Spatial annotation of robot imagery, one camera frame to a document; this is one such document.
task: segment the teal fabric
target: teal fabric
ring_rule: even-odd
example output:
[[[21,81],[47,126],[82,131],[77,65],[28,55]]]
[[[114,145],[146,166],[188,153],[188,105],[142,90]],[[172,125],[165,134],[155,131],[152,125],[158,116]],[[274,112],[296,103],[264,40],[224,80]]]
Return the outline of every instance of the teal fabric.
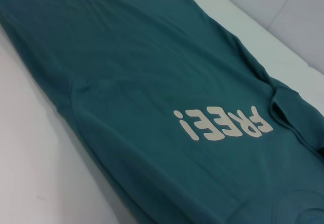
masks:
[[[322,218],[323,117],[193,0],[0,0],[0,22],[140,223]]]

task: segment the white wall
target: white wall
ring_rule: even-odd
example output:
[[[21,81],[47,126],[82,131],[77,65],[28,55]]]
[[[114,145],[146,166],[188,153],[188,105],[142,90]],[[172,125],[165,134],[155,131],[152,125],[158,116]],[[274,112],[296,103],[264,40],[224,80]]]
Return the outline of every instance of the white wall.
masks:
[[[324,73],[324,0],[231,0]]]

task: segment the seam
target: seam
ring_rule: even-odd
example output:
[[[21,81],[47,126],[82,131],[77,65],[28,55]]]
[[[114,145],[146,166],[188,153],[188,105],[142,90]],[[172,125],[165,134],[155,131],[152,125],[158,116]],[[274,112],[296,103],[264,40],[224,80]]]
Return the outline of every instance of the seam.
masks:
[[[105,167],[105,165],[102,163],[102,161],[100,159],[98,159],[96,157],[95,152],[92,150],[92,148],[90,147],[90,145],[88,144],[87,138],[83,135],[82,130],[80,129],[79,123],[76,120],[76,115],[75,115],[75,111],[74,111],[74,106],[73,106],[73,80],[71,79],[70,85],[69,85],[69,98],[68,98],[68,107],[71,111],[71,115],[73,117],[73,122],[74,125],[76,127],[76,132],[74,132],[77,136],[79,136],[79,140],[81,142],[81,144],[83,145],[83,147],[86,149],[87,153],[89,154],[89,156],[91,157],[91,160],[94,161],[94,163],[96,164],[96,166],[99,168],[99,170],[101,171],[101,173],[104,175],[105,179],[109,182],[109,184],[111,184],[111,186],[113,187],[114,191],[117,193],[117,195],[121,198],[122,202],[124,204],[127,204],[128,201],[130,201],[134,206],[136,206],[140,211],[142,211],[142,215],[145,216],[148,220],[151,221],[151,223],[156,223],[152,217],[150,215],[148,215],[148,213],[145,212],[145,210],[143,210],[143,208],[141,206],[138,205],[137,202],[135,202],[130,196],[128,196],[127,191],[124,189],[124,187],[122,185],[120,185],[120,183],[114,178],[113,175],[111,175],[109,173],[109,171],[107,170],[107,168]],[[114,188],[117,185],[118,188],[121,189],[121,191],[124,192],[124,196],[125,198],[129,198],[129,200],[124,199],[123,195],[120,195],[119,192],[117,191],[116,188]],[[137,220],[139,220],[139,216],[136,215],[136,211],[134,209],[131,209],[131,212],[134,214],[134,216],[136,217]]]
[[[273,22],[276,20],[277,16],[281,13],[281,11],[284,9],[286,3],[288,2],[288,0],[285,0],[285,2],[283,3],[283,5],[281,6],[281,8],[279,9],[279,11],[275,14],[275,16],[273,17],[273,19],[271,20],[270,24],[268,25],[268,27],[266,28],[266,30],[269,30],[271,25],[273,24]]]
[[[269,109],[270,115],[275,119],[275,121],[277,123],[279,123],[280,125],[288,128],[289,130],[291,130],[296,135],[299,142],[302,145],[304,145],[309,151],[311,151],[322,163],[324,163],[324,158],[312,146],[313,139],[312,140],[306,140],[303,137],[303,135],[295,128],[295,126],[291,123],[290,119],[287,117],[288,113],[281,106],[279,106],[278,102],[275,100],[276,98],[278,98],[277,90],[276,90],[276,92],[275,92],[275,94],[274,94],[274,96],[273,96],[273,98],[271,99],[271,102],[270,102],[270,109]],[[275,105],[275,104],[278,106],[278,108],[281,110],[281,112],[285,116],[286,122],[285,122],[285,120],[281,119],[277,115],[277,113],[273,110],[273,105]]]
[[[294,91],[294,90],[292,90],[292,89],[290,89],[290,88],[286,88],[286,87],[284,87],[284,86],[277,86],[276,89],[277,89],[277,88],[285,89],[285,90],[287,90],[287,91],[290,91],[290,92],[293,92],[293,93],[299,95],[299,93],[298,93],[297,91]]]

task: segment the teal sweatshirt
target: teal sweatshirt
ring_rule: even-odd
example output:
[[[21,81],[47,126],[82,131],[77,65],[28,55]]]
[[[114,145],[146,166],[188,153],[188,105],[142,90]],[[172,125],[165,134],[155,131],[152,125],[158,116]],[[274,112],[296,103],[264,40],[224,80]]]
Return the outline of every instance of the teal sweatshirt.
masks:
[[[193,0],[0,0],[0,23],[140,223],[324,223],[324,118]]]

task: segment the exclamation mark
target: exclamation mark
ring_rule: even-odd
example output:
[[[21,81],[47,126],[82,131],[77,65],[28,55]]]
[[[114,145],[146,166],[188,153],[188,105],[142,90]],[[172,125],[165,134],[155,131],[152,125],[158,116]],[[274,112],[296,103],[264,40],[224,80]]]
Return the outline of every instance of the exclamation mark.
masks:
[[[180,124],[181,124],[181,126],[182,126],[182,128],[190,135],[190,137],[193,139],[193,140],[199,140],[199,137],[198,137],[198,135],[196,135],[196,133],[192,130],[192,128],[189,126],[189,124],[186,122],[186,121],[184,121],[184,120],[182,120],[183,119],[183,115],[182,115],[182,113],[181,112],[179,112],[179,111],[173,111],[173,113],[174,113],[174,115],[177,117],[177,118],[179,118],[179,119],[181,119],[180,120]]]

